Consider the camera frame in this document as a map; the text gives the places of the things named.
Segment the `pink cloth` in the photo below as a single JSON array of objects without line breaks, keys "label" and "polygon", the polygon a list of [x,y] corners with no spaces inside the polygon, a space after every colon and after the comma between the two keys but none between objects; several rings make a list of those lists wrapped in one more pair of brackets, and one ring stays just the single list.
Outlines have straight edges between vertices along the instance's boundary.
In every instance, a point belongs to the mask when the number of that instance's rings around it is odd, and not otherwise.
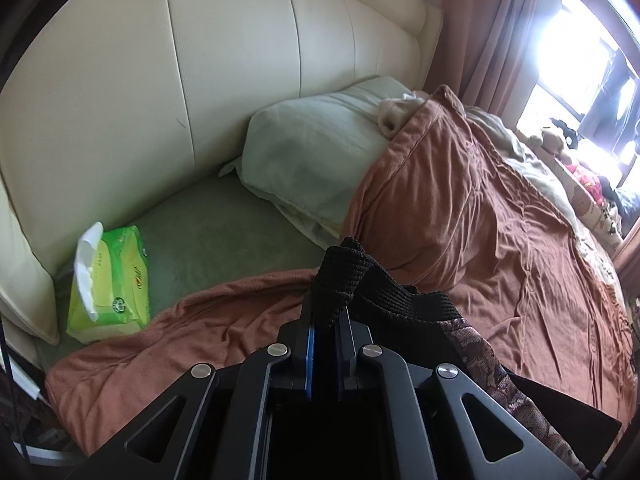
[{"label": "pink cloth", "polygon": [[[514,372],[626,426],[636,405],[631,333],[555,208],[500,158],[439,88],[369,169],[343,235],[400,283],[447,290]],[[241,362],[300,314],[314,276],[299,270],[216,286],[142,332],[58,362],[47,391],[82,450],[94,452],[188,367]]]}]

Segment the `green tissue package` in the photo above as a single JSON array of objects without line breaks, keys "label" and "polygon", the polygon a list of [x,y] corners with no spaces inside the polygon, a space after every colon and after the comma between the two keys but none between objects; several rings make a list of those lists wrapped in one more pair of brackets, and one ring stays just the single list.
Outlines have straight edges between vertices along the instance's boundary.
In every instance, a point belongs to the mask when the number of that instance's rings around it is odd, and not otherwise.
[{"label": "green tissue package", "polygon": [[104,232],[94,224],[78,241],[66,332],[88,344],[138,332],[149,322],[146,252],[137,227]]}]

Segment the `black cable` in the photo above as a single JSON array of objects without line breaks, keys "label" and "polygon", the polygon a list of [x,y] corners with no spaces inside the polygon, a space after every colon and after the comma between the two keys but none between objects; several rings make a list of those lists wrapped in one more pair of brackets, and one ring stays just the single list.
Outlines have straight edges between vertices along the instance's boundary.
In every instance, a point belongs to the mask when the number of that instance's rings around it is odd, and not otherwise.
[{"label": "black cable", "polygon": [[30,463],[29,454],[27,453],[27,445],[24,442],[24,435],[22,434],[22,429],[20,428],[20,421],[18,420],[18,403],[15,399],[15,391],[14,391],[14,372],[11,368],[11,361],[9,361],[9,349],[6,343],[6,339],[4,338],[4,326],[2,325],[2,317],[0,316],[0,351],[2,352],[2,362],[4,363],[4,372],[6,373],[8,383],[9,383],[9,400],[11,400],[11,405],[14,411],[14,423],[15,423],[15,431],[18,433],[18,438],[20,439],[20,448],[22,449],[22,456]]}]

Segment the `cream leather headboard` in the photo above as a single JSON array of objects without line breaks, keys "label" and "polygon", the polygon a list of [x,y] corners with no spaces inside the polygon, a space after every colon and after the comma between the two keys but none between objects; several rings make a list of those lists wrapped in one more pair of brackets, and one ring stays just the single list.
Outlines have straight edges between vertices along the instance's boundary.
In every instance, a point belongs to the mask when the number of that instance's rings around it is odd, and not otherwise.
[{"label": "cream leather headboard", "polygon": [[237,156],[275,102],[374,75],[421,88],[441,23],[421,0],[69,0],[0,92],[0,169],[33,254],[55,274],[95,221]]}]

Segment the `silver bolt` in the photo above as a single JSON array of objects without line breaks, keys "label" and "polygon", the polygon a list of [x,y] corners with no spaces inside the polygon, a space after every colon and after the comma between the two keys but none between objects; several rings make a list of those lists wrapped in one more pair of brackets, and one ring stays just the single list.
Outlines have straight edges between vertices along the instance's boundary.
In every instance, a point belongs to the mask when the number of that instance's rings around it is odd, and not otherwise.
[{"label": "silver bolt", "polygon": [[364,345],[362,347],[362,353],[367,357],[380,357],[382,355],[382,348],[378,345]]},{"label": "silver bolt", "polygon": [[458,374],[458,369],[449,363],[443,363],[436,368],[438,375],[443,379],[453,379]]},{"label": "silver bolt", "polygon": [[199,365],[195,365],[191,369],[191,375],[196,379],[204,379],[205,377],[209,377],[211,375],[211,367],[204,363],[200,363]]},{"label": "silver bolt", "polygon": [[274,343],[269,345],[267,348],[267,352],[269,355],[274,357],[278,357],[287,353],[287,345],[283,345],[282,343]]}]

